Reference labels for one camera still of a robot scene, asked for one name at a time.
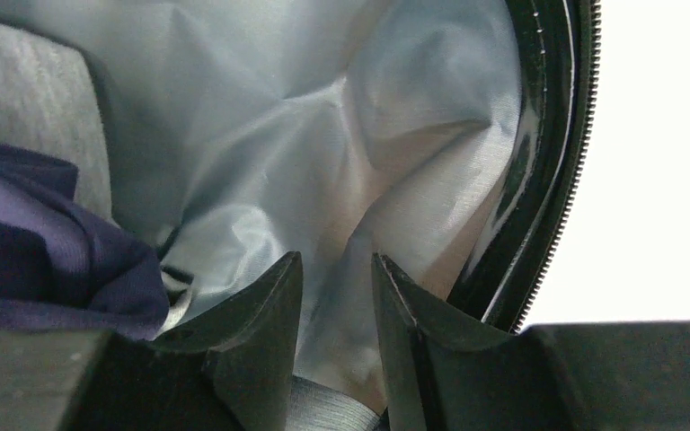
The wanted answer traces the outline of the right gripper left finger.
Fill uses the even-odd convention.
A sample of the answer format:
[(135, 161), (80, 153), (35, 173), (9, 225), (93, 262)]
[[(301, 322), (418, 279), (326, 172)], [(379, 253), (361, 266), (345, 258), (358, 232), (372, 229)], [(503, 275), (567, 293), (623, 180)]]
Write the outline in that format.
[(105, 338), (70, 430), (282, 430), (303, 290), (302, 258), (155, 340)]

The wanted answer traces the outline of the navy blue garment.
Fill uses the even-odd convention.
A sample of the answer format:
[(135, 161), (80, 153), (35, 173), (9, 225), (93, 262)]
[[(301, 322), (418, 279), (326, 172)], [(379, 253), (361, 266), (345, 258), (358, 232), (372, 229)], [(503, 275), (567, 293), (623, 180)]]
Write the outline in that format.
[(152, 339), (170, 303), (155, 251), (74, 201), (77, 167), (0, 144), (0, 330)]

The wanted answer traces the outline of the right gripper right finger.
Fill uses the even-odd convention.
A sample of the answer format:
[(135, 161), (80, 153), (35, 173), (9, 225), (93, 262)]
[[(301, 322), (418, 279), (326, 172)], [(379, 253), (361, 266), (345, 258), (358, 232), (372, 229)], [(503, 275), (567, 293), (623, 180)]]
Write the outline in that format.
[(393, 430), (690, 430), (690, 321), (536, 325), (513, 335), (373, 258)]

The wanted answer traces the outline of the white black space suitcase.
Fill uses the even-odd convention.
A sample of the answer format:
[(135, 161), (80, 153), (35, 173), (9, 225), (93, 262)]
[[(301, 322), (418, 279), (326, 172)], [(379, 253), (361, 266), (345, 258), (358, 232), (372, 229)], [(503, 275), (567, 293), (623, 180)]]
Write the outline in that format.
[(505, 331), (562, 233), (593, 119), (597, 1), (0, 1), (79, 52), (112, 219), (159, 254), (160, 333), (289, 252), (282, 430), (386, 430), (371, 256)]

